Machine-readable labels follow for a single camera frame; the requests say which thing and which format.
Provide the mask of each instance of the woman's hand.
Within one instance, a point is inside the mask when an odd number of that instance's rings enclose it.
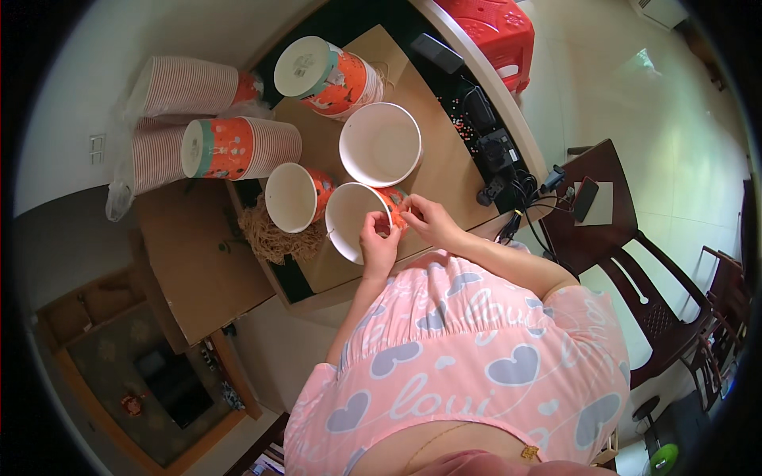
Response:
[[[379,233],[386,233],[384,238]],[[360,248],[363,250],[366,280],[384,280],[389,277],[397,261],[397,244],[402,232],[395,226],[389,230],[389,219],[384,212],[369,212],[360,232]]]
[[[402,218],[424,241],[436,248],[459,254],[469,234],[460,229],[440,203],[413,193],[402,201],[400,208],[411,210],[402,212]]]

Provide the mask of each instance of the red plastic stool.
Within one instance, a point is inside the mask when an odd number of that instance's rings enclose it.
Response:
[[[434,0],[471,37],[509,91],[529,85],[534,27],[513,0]]]

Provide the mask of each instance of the smartphone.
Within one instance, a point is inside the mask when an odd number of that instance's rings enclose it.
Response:
[[[429,58],[430,61],[442,68],[448,75],[453,74],[464,63],[461,55],[455,53],[426,33],[418,36],[413,43],[410,43],[410,47],[417,53]]]
[[[584,217],[588,216],[593,200],[595,200],[596,193],[598,193],[598,184],[596,184],[593,179],[585,177],[582,180],[582,184],[579,186],[579,190],[577,190],[574,202],[572,203],[574,210],[571,212],[571,216],[573,216],[575,220],[583,222]]]

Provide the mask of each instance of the air conditioner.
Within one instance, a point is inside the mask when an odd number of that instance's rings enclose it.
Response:
[[[629,0],[641,18],[671,30],[688,18],[688,12],[678,0]]]

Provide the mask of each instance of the wall switch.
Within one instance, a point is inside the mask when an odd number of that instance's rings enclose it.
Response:
[[[106,134],[90,136],[90,163],[93,165],[103,163],[103,151],[106,146]]]

